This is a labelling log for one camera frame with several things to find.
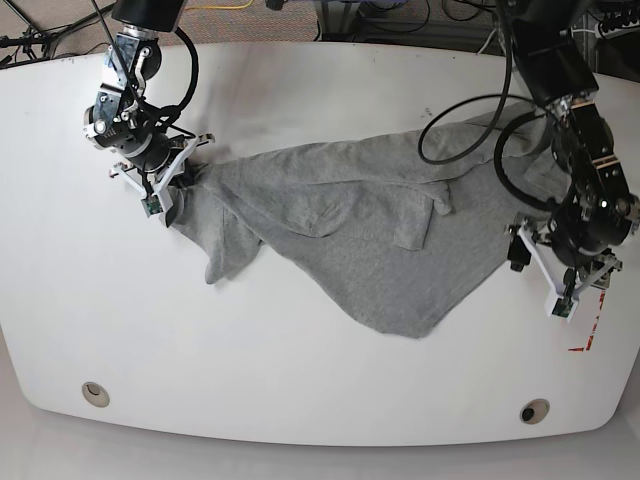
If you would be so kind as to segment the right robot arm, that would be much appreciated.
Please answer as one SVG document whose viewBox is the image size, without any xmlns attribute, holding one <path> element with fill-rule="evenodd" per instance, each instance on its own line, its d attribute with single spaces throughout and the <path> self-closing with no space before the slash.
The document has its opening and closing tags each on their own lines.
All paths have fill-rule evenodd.
<svg viewBox="0 0 640 480">
<path fill-rule="evenodd" d="M 108 34 L 102 80 L 94 104 L 85 112 L 84 134 L 98 149 L 122 158 L 109 176 L 120 177 L 139 194 L 149 216 L 172 206 L 168 188 L 188 177 L 186 161 L 193 151 L 214 140 L 176 125 L 194 97 L 199 57 L 189 36 L 179 27 L 184 1 L 117 1 L 112 18 L 123 25 Z M 157 107 L 145 97 L 147 83 L 159 71 L 161 33 L 174 33 L 190 57 L 189 84 L 176 104 Z"/>
</svg>

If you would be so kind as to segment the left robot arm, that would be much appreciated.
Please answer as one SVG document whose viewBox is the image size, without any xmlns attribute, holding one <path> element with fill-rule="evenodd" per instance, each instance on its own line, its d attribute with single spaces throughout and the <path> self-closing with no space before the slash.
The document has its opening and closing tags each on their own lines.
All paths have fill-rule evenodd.
<svg viewBox="0 0 640 480">
<path fill-rule="evenodd" d="M 587 2 L 499 1 L 496 6 L 505 54 L 537 109 L 502 131 L 494 169 L 511 195 L 549 215 L 544 231 L 531 218 L 511 227 L 508 259 L 515 271 L 536 261 L 550 286 L 551 314 L 568 317 L 586 288 L 603 287 L 605 277 L 618 268 L 611 249 L 638 228 L 639 199 L 629 189 L 613 135 L 594 104 L 598 84 L 571 32 Z M 509 137 L 543 115 L 553 123 L 554 159 L 570 177 L 561 201 L 539 200 L 519 190 L 502 165 Z"/>
</svg>

